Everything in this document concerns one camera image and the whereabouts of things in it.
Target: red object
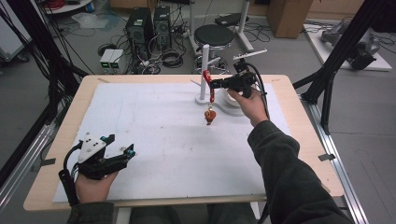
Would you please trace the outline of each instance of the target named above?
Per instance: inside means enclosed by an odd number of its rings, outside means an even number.
[[[212,77],[210,76],[209,70],[205,70],[203,72],[203,76],[207,83],[207,86],[210,89],[210,103],[213,103],[213,102],[215,102],[215,90],[210,88],[210,81],[212,80]]]

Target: cardboard box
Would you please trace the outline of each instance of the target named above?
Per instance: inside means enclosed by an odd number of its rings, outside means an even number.
[[[132,9],[134,7],[149,7],[151,12],[154,11],[157,0],[110,0],[110,6],[120,9]]]
[[[314,0],[272,0],[267,20],[275,37],[297,38]]]

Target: sleeve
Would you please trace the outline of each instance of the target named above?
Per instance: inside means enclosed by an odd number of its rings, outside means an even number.
[[[72,207],[68,224],[111,224],[113,203],[82,203]]]
[[[321,186],[309,165],[298,159],[300,145],[269,120],[247,139],[262,167],[271,222],[352,223]]]

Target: black metal frame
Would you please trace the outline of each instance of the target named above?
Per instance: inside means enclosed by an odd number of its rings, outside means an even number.
[[[58,104],[62,98],[66,95],[73,97],[76,94],[79,83],[74,74],[79,77],[88,75],[87,72],[74,66],[64,58],[30,0],[7,0],[7,2],[32,38],[32,43],[37,46],[47,60],[49,66],[49,104],[0,170],[0,188],[6,183],[14,168],[18,165],[29,146],[37,137],[43,125],[51,123],[56,118],[58,114]],[[1,8],[0,14],[2,18],[6,15]],[[17,37],[21,39],[21,37],[18,36],[19,31],[13,31],[16,32]],[[32,46],[25,45],[25,47],[33,53]],[[63,93],[59,92],[59,85],[63,86]]]
[[[384,5],[387,1],[365,0],[323,66],[311,76],[293,83],[294,89],[298,89],[312,82],[309,89],[301,95],[302,99],[311,105],[315,105],[319,96],[324,92],[320,125],[327,135],[330,134],[329,115],[335,75],[353,52],[364,33],[366,33],[381,12],[384,11]]]

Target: floor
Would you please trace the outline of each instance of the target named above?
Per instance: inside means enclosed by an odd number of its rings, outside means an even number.
[[[102,18],[109,20],[106,29],[78,29],[72,23],[71,15],[58,18],[65,36],[78,55],[95,74],[101,74],[100,56],[97,49],[115,41],[115,35],[122,35],[125,25],[120,17],[97,10]],[[216,15],[208,16],[206,23],[214,22]],[[249,22],[266,25],[265,18],[251,18]],[[268,52],[248,58],[262,74],[284,74],[291,82],[298,81],[316,72],[321,63],[307,36],[300,34],[296,39],[274,38],[271,31],[263,31],[269,42],[252,42],[255,50]],[[382,36],[396,37],[388,34]],[[186,40],[187,52],[184,64],[178,69],[164,68],[161,74],[190,74],[194,53]],[[379,54],[396,67],[395,46],[386,46]],[[245,53],[236,39],[233,45],[221,52],[231,65],[232,56]],[[72,53],[74,63],[87,70],[86,66]],[[389,72],[352,71],[340,69],[334,80],[330,132],[346,167],[348,176],[359,197],[365,215],[370,223],[396,223],[396,70]],[[35,63],[14,60],[0,68],[0,166],[3,166],[13,149],[19,144],[48,103],[48,81],[43,78]],[[307,86],[297,90],[303,93]],[[6,208],[0,214],[0,223],[65,223],[69,211],[39,212],[24,211],[24,199],[35,180],[35,172],[29,172],[23,179]],[[201,205],[177,208],[185,223],[205,223],[205,208]]]

